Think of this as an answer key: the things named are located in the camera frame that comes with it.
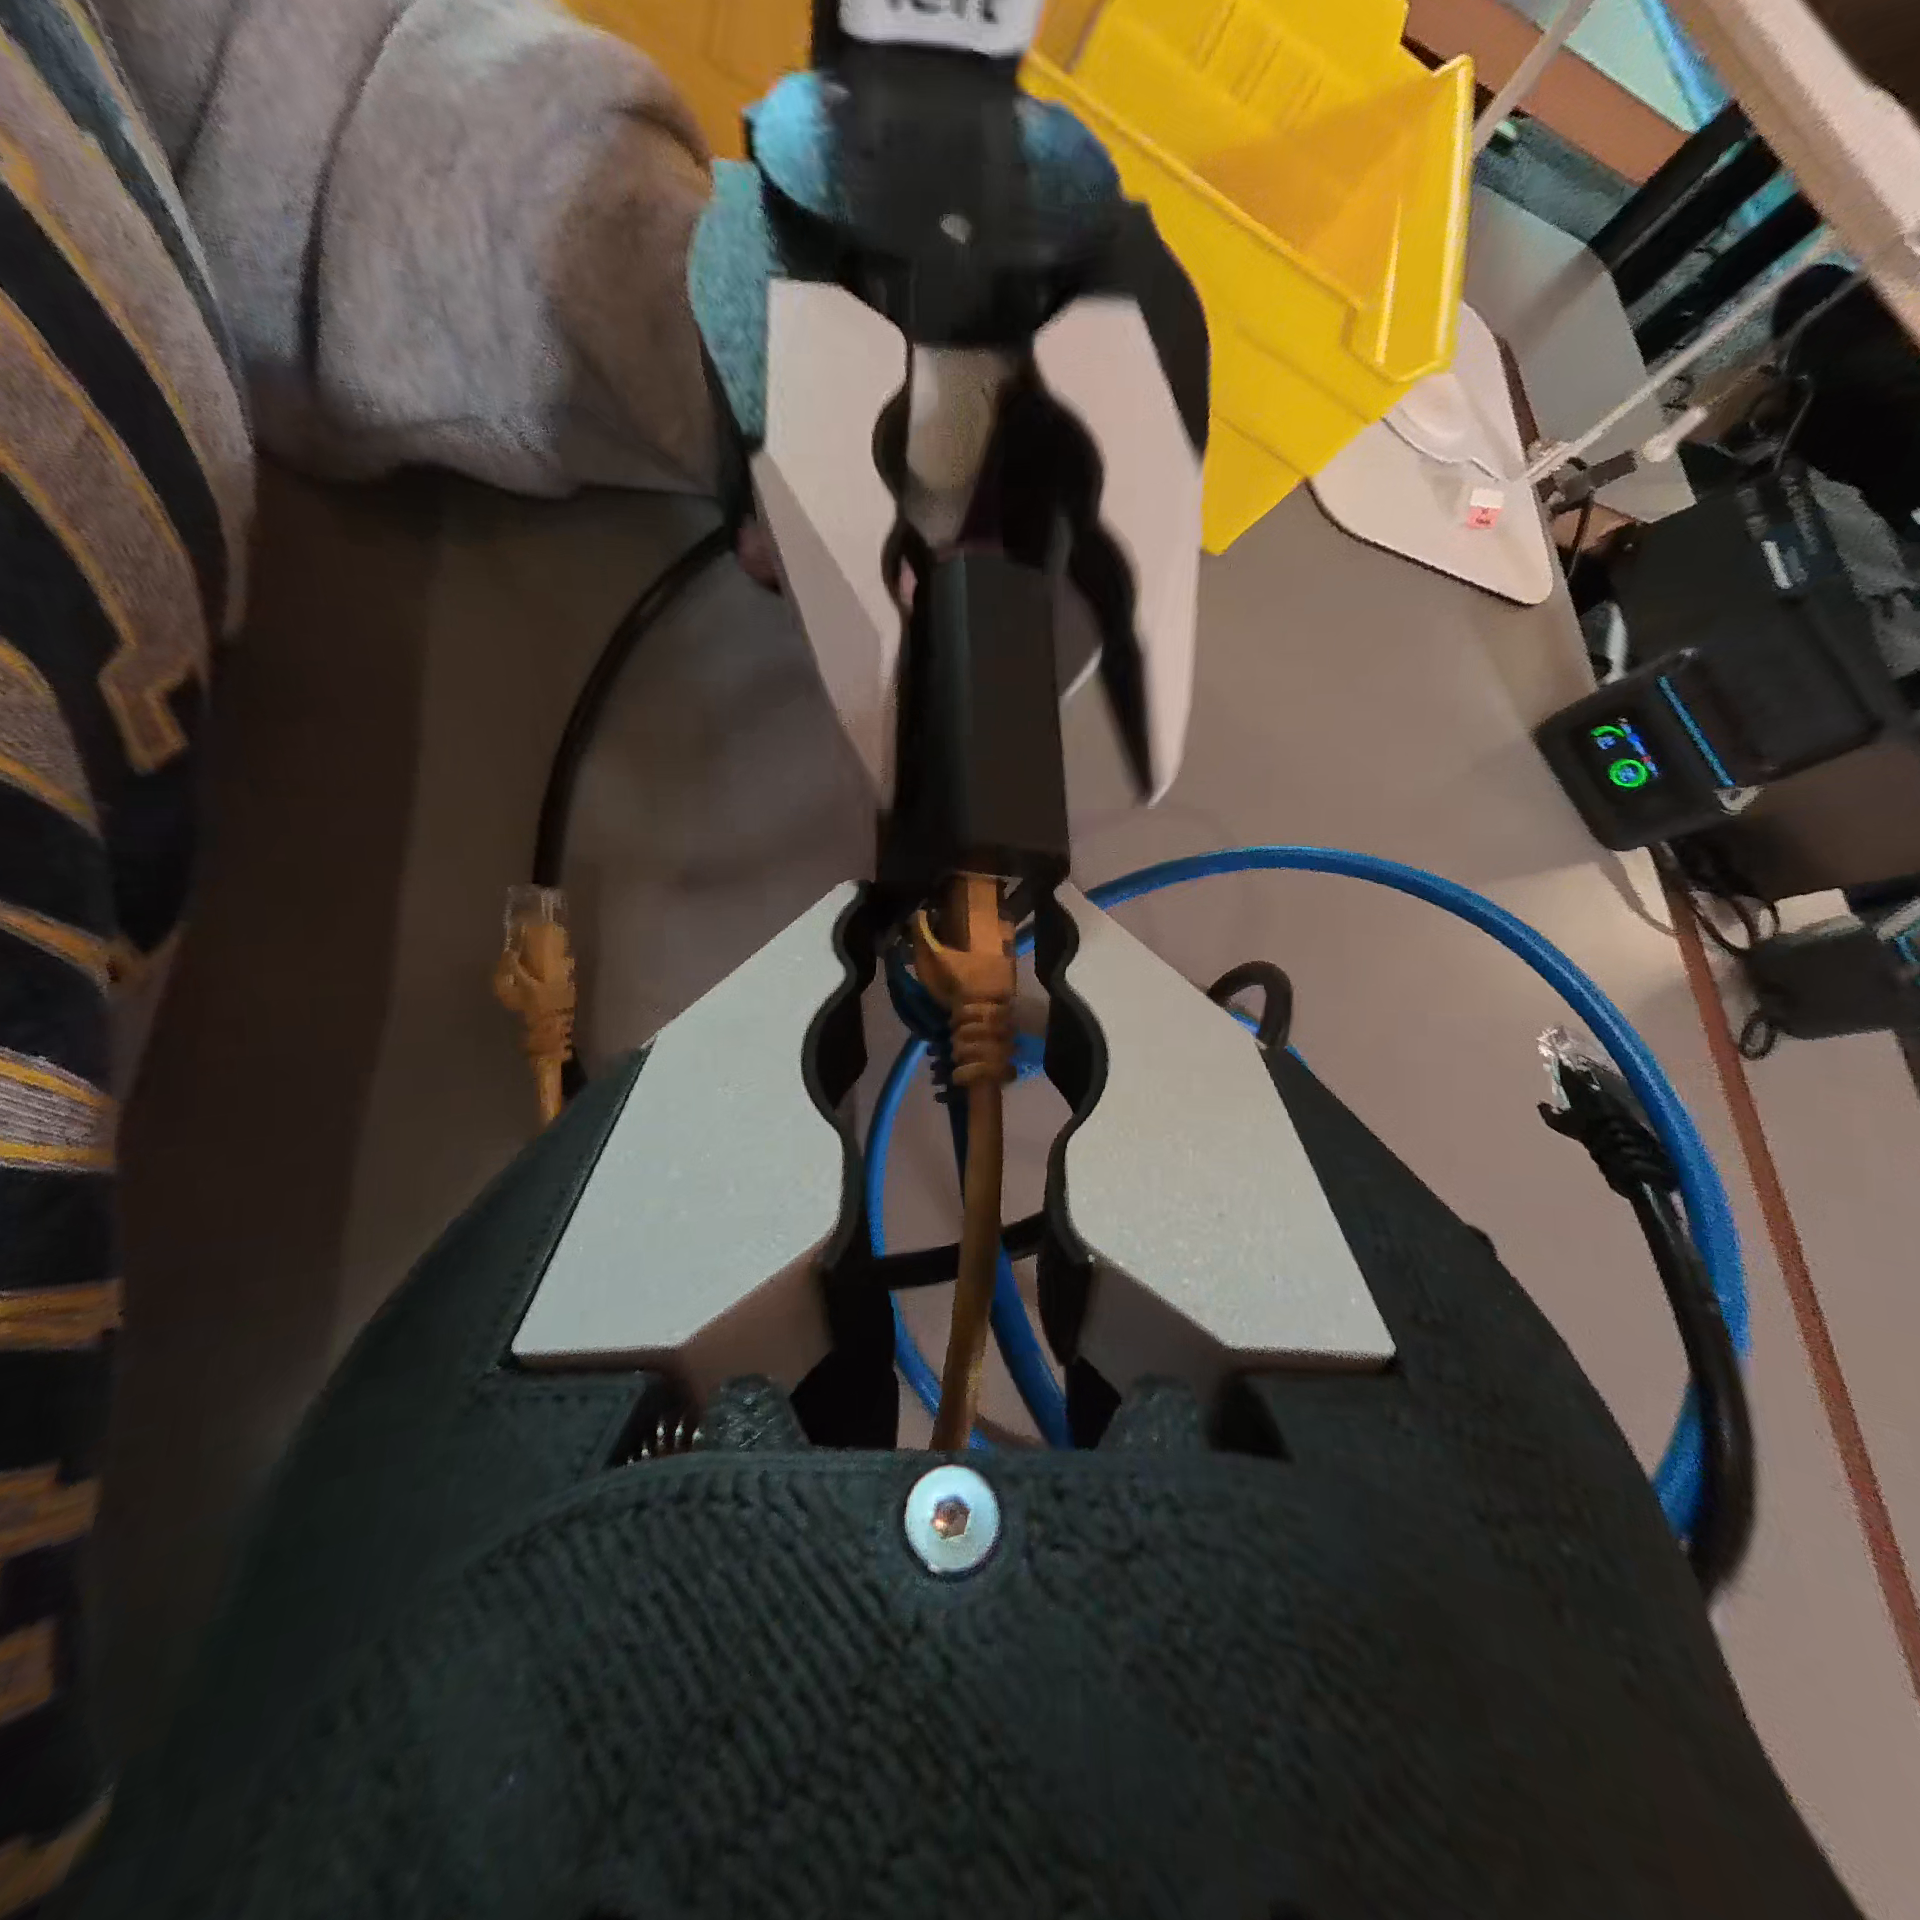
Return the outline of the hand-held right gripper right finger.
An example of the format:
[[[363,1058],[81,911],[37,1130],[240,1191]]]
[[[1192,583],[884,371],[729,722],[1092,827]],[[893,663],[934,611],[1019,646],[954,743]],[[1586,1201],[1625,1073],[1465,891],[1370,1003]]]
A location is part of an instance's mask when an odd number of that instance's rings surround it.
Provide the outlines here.
[[[1397,1342],[1273,1074],[1204,990],[1073,884],[1042,905],[1042,1325],[1070,1373],[1216,1401],[1381,1373]]]

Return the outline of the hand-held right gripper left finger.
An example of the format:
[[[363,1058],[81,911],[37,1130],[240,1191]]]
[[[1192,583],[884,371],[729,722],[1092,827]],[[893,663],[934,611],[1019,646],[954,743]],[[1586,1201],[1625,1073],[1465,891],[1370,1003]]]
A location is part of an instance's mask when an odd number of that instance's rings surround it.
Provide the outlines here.
[[[538,1372],[642,1369],[692,1401],[797,1388],[833,1351],[858,1228],[870,889],[844,881],[667,1021],[512,1337]]]

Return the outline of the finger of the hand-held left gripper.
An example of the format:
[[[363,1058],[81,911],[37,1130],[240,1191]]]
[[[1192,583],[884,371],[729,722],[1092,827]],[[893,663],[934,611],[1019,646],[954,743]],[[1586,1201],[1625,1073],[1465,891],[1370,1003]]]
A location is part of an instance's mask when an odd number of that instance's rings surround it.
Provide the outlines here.
[[[1092,446],[1092,535],[1121,564],[1102,675],[1136,793],[1155,807],[1185,764],[1193,708],[1204,459],[1136,299],[1073,302],[1036,339],[1036,365]]]
[[[901,329],[851,291],[812,278],[771,283],[752,491],[877,814],[896,803],[906,612],[884,567],[898,493],[880,474],[875,437],[906,395],[907,371]]]

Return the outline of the black ethernet port adapter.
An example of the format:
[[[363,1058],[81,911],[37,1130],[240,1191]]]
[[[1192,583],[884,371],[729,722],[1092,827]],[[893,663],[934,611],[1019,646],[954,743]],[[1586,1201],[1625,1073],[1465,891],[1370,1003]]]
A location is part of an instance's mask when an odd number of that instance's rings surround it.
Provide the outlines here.
[[[906,625],[880,886],[925,900],[958,873],[1068,877],[1061,700],[1046,573],[989,548],[934,561]]]

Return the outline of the person's left forearm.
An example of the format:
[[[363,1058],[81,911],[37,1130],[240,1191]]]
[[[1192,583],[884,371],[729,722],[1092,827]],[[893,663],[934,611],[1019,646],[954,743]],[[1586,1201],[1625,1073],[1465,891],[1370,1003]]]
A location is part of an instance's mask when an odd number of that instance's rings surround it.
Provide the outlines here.
[[[688,250],[704,129],[568,4],[97,4],[257,442],[334,478],[714,495]]]

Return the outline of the white monitor stand base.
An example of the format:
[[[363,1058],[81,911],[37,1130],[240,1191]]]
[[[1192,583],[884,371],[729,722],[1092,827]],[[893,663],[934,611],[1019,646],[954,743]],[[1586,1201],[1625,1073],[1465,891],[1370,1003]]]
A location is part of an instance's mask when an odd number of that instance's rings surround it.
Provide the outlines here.
[[[1422,378],[1308,490],[1339,532],[1536,609],[1561,567],[1524,467],[1497,337],[1465,305],[1451,365]]]

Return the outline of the yellow plastic bin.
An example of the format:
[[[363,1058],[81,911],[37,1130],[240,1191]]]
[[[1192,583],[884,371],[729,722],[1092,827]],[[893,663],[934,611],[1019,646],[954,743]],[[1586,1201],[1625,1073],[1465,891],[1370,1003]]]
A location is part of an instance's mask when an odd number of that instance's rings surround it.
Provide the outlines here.
[[[763,431],[771,283],[846,289],[825,254],[777,219],[742,118],[810,63],[810,10],[581,4],[658,52],[707,129],[720,106],[739,113],[690,276],[747,475]],[[1424,66],[1404,45],[1405,11],[1044,4],[1022,59],[1022,84],[1076,110],[1109,146],[1122,188],[1149,206],[1203,299],[1211,349],[1203,556],[1225,553],[1453,356],[1472,66]],[[1022,349],[907,341],[907,359],[906,394],[883,415],[875,452],[898,503],[918,499],[944,515],[923,539],[989,539],[982,509],[963,508],[963,491],[988,478],[972,439],[989,428],[985,403],[965,397],[961,365],[1000,362],[1024,369],[1033,412],[1061,415],[1076,437],[1076,451],[1051,457],[1046,479],[1094,541],[1092,446],[1042,387],[1036,339]]]

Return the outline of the black power station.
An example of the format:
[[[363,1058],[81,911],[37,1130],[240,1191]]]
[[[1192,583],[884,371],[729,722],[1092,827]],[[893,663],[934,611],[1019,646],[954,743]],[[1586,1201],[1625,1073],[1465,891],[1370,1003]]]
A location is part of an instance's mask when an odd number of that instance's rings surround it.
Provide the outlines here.
[[[1718,825],[1764,787],[1715,675],[1690,645],[1553,711],[1531,743],[1594,842],[1657,849]]]

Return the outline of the black equipment case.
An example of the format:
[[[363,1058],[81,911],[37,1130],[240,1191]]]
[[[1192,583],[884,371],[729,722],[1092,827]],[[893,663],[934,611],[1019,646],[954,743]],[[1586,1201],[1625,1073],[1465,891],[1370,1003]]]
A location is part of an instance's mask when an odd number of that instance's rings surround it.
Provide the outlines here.
[[[1800,459],[1642,527],[1611,588],[1627,660],[1721,789],[1782,782],[1906,725],[1881,612]]]

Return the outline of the black power brick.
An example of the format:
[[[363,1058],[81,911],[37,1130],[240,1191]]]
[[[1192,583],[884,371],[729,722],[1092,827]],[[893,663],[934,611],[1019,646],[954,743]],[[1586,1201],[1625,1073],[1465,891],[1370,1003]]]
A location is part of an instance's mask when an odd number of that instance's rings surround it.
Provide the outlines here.
[[[1742,969],[1760,1020],[1781,1039],[1917,1034],[1913,921],[1827,919],[1764,939]]]

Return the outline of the person's grey printed sweatshirt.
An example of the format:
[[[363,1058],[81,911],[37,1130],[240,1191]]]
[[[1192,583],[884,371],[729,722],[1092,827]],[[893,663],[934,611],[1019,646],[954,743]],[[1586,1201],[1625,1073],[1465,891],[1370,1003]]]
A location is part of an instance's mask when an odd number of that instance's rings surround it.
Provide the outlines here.
[[[249,420],[205,260],[86,4],[2,6],[2,1911],[105,1823],[121,987],[157,981],[244,602]]]

